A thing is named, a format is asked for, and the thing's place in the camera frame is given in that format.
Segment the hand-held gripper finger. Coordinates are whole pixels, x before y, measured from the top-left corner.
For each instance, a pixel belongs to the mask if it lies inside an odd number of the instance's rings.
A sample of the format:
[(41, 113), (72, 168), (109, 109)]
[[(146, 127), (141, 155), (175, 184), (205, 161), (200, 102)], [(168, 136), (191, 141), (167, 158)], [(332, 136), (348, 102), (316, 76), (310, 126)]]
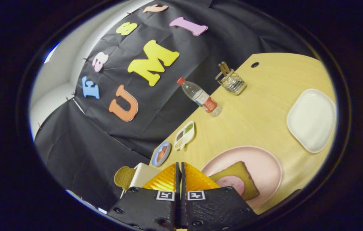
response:
[(206, 189), (209, 178), (181, 163), (181, 226), (188, 230), (237, 230), (258, 215), (231, 186)]
[(130, 187), (108, 216), (144, 231), (175, 231), (180, 215), (181, 171), (178, 163), (162, 170), (142, 187)]

